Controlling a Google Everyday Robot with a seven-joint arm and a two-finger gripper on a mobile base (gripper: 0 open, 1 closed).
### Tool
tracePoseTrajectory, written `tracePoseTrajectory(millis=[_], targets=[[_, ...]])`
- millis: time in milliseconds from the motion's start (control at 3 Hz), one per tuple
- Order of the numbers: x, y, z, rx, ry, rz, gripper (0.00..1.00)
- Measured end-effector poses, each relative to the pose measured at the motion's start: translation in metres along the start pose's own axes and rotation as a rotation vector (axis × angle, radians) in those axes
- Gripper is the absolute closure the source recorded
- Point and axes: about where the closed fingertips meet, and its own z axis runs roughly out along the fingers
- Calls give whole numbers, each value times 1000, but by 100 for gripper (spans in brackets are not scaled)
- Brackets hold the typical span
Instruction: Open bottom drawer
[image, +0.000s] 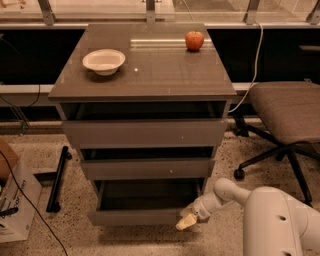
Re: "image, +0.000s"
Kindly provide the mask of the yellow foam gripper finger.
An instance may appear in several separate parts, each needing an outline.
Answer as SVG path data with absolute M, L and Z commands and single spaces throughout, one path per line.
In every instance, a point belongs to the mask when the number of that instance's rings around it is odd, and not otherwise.
M 189 228 L 197 223 L 197 216 L 195 214 L 189 213 L 184 216 L 177 224 L 176 229 L 182 231 Z
M 192 213 L 193 213 L 193 210 L 192 210 L 191 206 L 187 206 L 180 211 L 181 216 L 185 216 L 185 215 L 192 214 Z

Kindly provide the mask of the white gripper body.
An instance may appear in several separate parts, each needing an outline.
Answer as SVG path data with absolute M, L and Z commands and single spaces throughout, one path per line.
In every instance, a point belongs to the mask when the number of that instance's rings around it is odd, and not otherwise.
M 199 220 L 207 220 L 220 205 L 220 199 L 215 193 L 207 193 L 193 202 L 192 213 Z

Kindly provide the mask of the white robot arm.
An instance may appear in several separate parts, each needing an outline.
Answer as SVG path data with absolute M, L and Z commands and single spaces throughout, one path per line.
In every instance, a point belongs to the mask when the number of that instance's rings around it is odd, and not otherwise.
M 181 210 L 176 228 L 184 230 L 217 210 L 244 207 L 243 256 L 303 256 L 320 251 L 320 212 L 274 187 L 252 191 L 226 178 Z

